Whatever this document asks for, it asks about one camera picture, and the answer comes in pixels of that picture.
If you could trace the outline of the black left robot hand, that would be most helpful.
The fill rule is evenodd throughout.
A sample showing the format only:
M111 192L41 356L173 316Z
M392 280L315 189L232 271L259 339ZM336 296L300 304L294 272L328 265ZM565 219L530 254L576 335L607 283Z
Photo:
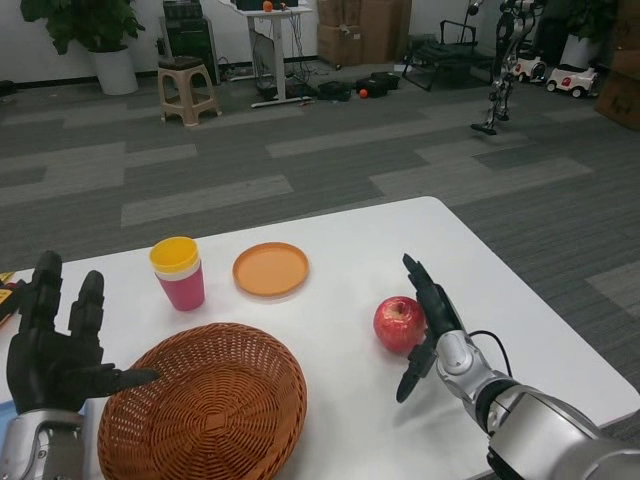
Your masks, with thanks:
M148 368L120 370L103 361L99 332L104 316L104 277L90 271L72 303L67 334L55 329L62 259L44 252L31 281L21 289L18 332L6 366L9 391L19 414L35 410L78 412L88 399L104 398L158 380Z

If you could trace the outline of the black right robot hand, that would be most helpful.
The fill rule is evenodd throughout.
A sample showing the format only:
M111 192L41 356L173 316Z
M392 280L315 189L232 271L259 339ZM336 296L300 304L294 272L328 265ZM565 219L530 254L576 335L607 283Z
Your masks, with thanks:
M416 300L426 316L425 338L408 355L408 368L396 392L396 401L403 403L418 381L425 378L437 359L436 346L440 337L462 329L457 313L444 291L427 273L424 266L408 254L402 258L408 278L416 290Z

